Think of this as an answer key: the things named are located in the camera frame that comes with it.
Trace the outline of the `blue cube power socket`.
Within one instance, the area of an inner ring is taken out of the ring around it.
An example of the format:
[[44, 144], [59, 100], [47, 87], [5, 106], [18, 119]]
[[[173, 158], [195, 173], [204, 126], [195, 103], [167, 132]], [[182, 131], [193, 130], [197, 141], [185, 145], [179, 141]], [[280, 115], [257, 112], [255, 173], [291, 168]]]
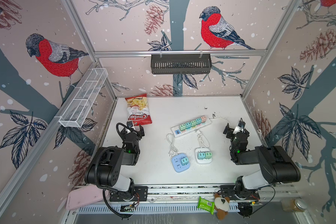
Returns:
[[186, 171], [190, 168], [190, 161], [189, 161], [189, 164], [187, 164], [187, 165], [184, 165], [184, 166], [181, 165], [181, 158], [182, 157], [187, 157], [187, 155], [185, 153], [180, 153], [180, 154], [172, 157], [172, 159], [171, 159], [173, 168], [177, 173], [184, 172], [184, 171]]

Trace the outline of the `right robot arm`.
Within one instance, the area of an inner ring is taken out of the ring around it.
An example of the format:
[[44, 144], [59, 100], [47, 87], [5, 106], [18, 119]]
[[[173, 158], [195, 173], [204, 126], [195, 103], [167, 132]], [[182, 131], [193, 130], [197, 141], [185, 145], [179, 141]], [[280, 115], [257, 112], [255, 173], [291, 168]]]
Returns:
[[225, 206], [231, 200], [239, 200], [239, 214], [249, 217], [253, 214], [253, 204], [260, 200], [260, 189], [300, 181], [299, 168], [281, 146], [261, 145], [254, 150], [247, 149], [250, 133], [246, 130], [244, 121], [239, 121], [235, 128], [226, 125], [223, 133], [231, 141], [230, 156], [236, 165], [258, 164], [259, 168], [249, 175], [239, 176], [235, 184], [220, 186], [219, 191], [214, 194], [215, 210], [219, 219], [227, 215]]

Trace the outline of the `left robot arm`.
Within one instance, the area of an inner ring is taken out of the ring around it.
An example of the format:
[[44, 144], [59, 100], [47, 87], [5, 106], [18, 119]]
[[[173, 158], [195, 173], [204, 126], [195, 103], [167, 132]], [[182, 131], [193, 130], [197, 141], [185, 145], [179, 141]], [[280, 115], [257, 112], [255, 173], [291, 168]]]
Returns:
[[[122, 165], [137, 164], [141, 152], [139, 141], [145, 133], [142, 125], [139, 125], [138, 131], [135, 130], [132, 121], [128, 121], [126, 125], [117, 123], [116, 131], [122, 140], [122, 147], [100, 147], [91, 159], [84, 180], [86, 184], [102, 190], [103, 201], [108, 209], [124, 220], [132, 216], [126, 208], [134, 210], [141, 201], [147, 200], [147, 186], [135, 186], [132, 178], [120, 174]], [[124, 201], [132, 204], [122, 209], [123, 214], [119, 213], [108, 203], [106, 193], [110, 194], [110, 200], [113, 202]]]

